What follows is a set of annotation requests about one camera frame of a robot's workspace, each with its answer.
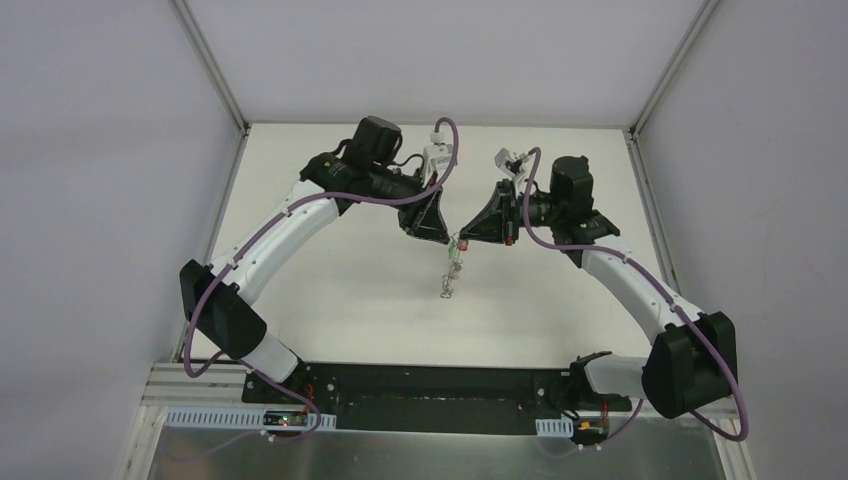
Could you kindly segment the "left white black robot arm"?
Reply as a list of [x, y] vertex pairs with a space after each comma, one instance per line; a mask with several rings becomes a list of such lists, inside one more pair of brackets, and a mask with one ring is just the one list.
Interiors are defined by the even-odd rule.
[[436, 122], [420, 155], [423, 164], [412, 175], [394, 163], [402, 144], [396, 124], [373, 115], [361, 119], [352, 137], [308, 161], [260, 226], [210, 263], [190, 260], [181, 268], [189, 377], [201, 376], [223, 355], [268, 376], [266, 389], [279, 403], [303, 396], [305, 378], [295, 371], [300, 358], [269, 332], [252, 305], [302, 246], [353, 205], [394, 208], [406, 235], [450, 243], [439, 203], [458, 164], [457, 125], [447, 117]]

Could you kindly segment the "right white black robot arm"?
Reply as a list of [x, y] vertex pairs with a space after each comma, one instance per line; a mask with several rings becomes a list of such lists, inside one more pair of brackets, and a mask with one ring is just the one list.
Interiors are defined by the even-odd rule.
[[658, 280], [635, 257], [620, 230], [594, 207], [593, 176], [585, 157], [552, 165], [549, 186], [537, 188], [537, 161], [507, 149], [496, 166], [505, 173], [488, 204], [460, 230], [463, 241], [513, 245], [526, 230], [550, 230], [549, 248], [594, 277], [624, 307], [650, 344], [646, 357], [600, 352], [573, 362], [569, 400], [583, 410], [607, 395], [648, 401], [666, 418], [739, 396], [735, 327], [708, 314]]

